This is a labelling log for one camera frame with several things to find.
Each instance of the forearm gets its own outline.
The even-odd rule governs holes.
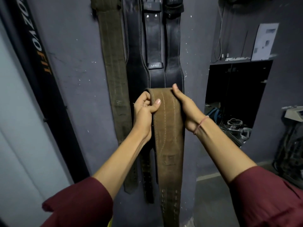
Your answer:
[[[240,150],[211,119],[206,119],[202,123],[196,135],[226,183],[230,183],[248,168],[256,166],[256,163]]]
[[[142,134],[133,129],[112,156],[93,175],[108,190],[112,198],[118,193],[143,145]]]

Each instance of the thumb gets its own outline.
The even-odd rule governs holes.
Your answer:
[[[182,93],[182,91],[179,90],[177,84],[173,84],[172,91],[174,92],[174,95],[181,101],[184,102],[186,99],[186,95]]]
[[[161,104],[161,100],[157,99],[152,106],[148,106],[150,113],[156,112]]]

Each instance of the person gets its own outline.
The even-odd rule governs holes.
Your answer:
[[[185,127],[205,147],[229,186],[241,226],[303,226],[303,192],[275,174],[259,167],[242,152],[177,85],[173,93],[186,114]],[[53,212],[42,227],[107,226],[112,218],[113,199],[142,147],[152,136],[151,105],[143,92],[134,104],[134,126],[112,156],[92,176],[71,185],[46,200],[42,208]]]

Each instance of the person's left hand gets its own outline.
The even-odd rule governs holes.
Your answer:
[[[146,144],[152,137],[152,113],[160,107],[161,100],[157,99],[151,105],[151,96],[143,92],[134,103],[134,127],[142,134],[143,144]]]

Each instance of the wall opening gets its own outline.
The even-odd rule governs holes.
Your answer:
[[[271,65],[258,61],[209,68],[204,112],[238,146],[252,133]]]

